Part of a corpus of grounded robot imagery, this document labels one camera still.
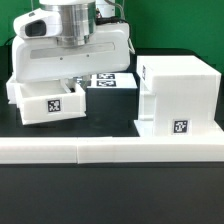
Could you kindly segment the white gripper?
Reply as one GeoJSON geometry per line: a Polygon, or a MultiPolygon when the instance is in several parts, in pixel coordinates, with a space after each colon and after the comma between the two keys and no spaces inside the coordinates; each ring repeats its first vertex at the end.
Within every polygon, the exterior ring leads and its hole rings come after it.
{"type": "Polygon", "coordinates": [[[13,74],[20,83],[60,80],[94,73],[117,72],[128,68],[129,25],[107,23],[95,25],[88,37],[63,44],[61,15],[37,9],[17,17],[13,27],[13,74]]]}

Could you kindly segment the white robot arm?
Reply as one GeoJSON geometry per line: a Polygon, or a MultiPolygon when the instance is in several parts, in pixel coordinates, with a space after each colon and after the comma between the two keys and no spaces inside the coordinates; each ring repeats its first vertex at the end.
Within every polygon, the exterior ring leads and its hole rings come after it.
{"type": "Polygon", "coordinates": [[[19,83],[119,72],[130,65],[129,25],[96,20],[95,0],[39,0],[13,27],[13,75],[19,83]]]}

